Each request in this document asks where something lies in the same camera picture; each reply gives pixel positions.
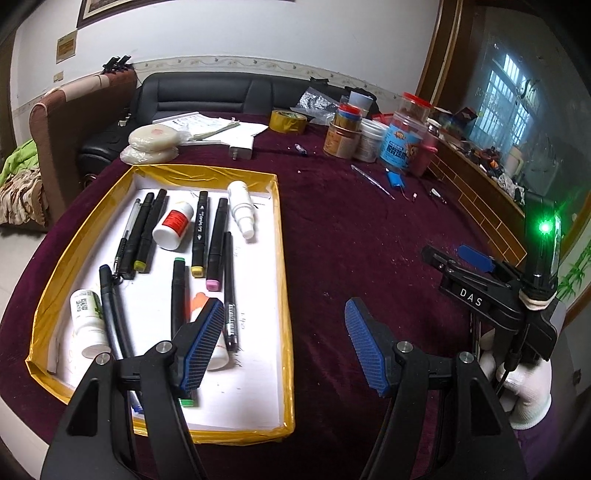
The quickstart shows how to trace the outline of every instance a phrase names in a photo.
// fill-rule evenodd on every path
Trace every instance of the hand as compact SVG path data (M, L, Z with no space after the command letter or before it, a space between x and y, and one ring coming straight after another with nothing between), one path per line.
M488 378L501 380L505 373L504 364L498 367L492 355L492 344L495 331L492 330L480 339L480 368ZM509 422L515 430L525 430L537 425L550 409L552 397L552 366L550 361L540 360L537 365L519 364L515 371L510 372L503 386L506 388L501 397L505 411L510 411Z

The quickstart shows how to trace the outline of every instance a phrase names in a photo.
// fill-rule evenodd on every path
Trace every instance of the picture frame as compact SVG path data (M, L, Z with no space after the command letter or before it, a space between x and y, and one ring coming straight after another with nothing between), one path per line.
M82 0L76 28L86 27L134 8L165 1L167 0Z

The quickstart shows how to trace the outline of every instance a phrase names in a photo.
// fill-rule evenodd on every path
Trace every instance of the pink marker cap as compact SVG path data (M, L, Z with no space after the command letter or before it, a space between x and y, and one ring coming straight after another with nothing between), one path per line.
M205 287L209 291L220 291L220 282L219 280L207 280L205 282Z

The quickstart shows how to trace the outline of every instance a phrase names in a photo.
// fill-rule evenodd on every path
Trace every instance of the window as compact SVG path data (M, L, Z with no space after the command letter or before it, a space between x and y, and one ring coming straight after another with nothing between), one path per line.
M535 81L526 79L509 55L505 55L503 66L493 60L470 139L483 148L494 145L503 153L525 141L532 123L528 109L537 111L538 105L534 84Z

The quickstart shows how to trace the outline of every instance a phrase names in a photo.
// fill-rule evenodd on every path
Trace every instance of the green led light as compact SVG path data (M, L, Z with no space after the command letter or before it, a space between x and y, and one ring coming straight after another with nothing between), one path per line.
M552 222L547 220L545 222L542 222L538 228L540 229L540 232L542 232L542 233L550 233L552 231L552 227L553 227Z

